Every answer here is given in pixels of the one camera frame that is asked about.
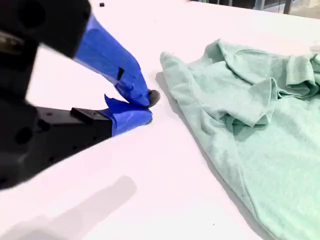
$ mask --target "blue tape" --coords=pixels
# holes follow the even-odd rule
[[[100,25],[94,15],[90,16],[74,60],[103,75],[129,103],[144,107],[150,105],[148,87],[137,60]],[[118,79],[120,69],[123,73]]]
[[[99,111],[112,120],[112,136],[146,125],[152,120],[152,112],[124,101],[104,96],[109,108]]]

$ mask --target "robotic arm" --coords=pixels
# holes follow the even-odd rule
[[[0,189],[152,120],[148,108],[158,92],[148,89],[136,59],[98,23],[87,0],[1,0],[0,16]],[[105,96],[107,109],[71,111],[29,104],[40,43],[103,75],[127,102]]]

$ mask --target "wrinkled cloth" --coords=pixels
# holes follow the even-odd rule
[[[217,40],[193,63],[160,60],[202,148],[256,221],[278,240],[319,240],[320,56]]]

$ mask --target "black rubber tip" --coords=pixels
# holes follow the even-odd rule
[[[149,100],[150,100],[150,105],[148,108],[153,107],[154,105],[157,104],[160,100],[160,93],[157,90],[148,90],[149,93]]]

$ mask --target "white tabletop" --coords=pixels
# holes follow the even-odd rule
[[[160,102],[153,122],[108,139],[0,192],[0,240],[269,240],[212,167],[168,94],[162,51],[186,62],[218,38],[282,54],[320,40],[320,21],[183,0],[105,0],[93,11],[139,61]],[[102,109],[103,77],[41,48],[27,98]]]

